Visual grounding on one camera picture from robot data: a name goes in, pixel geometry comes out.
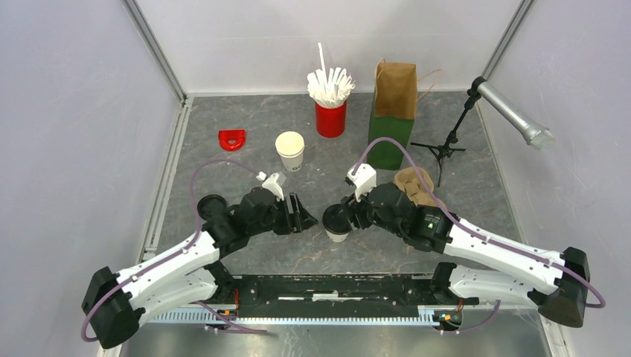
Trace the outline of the black coffee cup lid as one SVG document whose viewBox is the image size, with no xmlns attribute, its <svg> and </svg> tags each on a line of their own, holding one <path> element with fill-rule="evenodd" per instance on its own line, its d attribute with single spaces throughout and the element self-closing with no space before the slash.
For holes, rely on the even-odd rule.
<svg viewBox="0 0 631 357">
<path fill-rule="evenodd" d="M 322 216 L 322 223 L 323 223 L 324 229 L 339 232 L 339 216 L 340 215 L 347 216 L 344 208 L 342 208 L 342 206 L 339 203 L 329 206 L 324 211 L 323 216 Z"/>
</svg>

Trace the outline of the white paper coffee cup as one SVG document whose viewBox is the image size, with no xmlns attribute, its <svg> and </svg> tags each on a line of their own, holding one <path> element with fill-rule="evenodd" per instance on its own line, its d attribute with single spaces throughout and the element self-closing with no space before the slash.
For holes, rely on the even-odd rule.
<svg viewBox="0 0 631 357">
<path fill-rule="evenodd" d="M 345 231 L 345 232 L 336 232 L 336 231 L 330 231 L 328 229 L 325 230 L 327 236 L 333 241 L 333 242 L 343 242 L 344 240 L 346 240 L 346 238 L 349 235 L 349 231 Z"/>
</svg>

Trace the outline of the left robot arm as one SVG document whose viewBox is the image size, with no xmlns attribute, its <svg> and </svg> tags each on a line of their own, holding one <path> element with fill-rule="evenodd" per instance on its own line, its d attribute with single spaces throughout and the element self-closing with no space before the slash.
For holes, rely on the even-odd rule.
<svg viewBox="0 0 631 357">
<path fill-rule="evenodd" d="M 318 224 L 297 194 L 279 199 L 262 187 L 232 206 L 219 195 L 207 195 L 198 203 L 198 214 L 201 230 L 178 245 L 136 266 L 118 272 L 105 266 L 92 275 L 81 305 L 84 341 L 113 348 L 157 315 L 208 299 L 225 303 L 234 284 L 222 258 L 258 234 L 283 236 Z"/>
</svg>

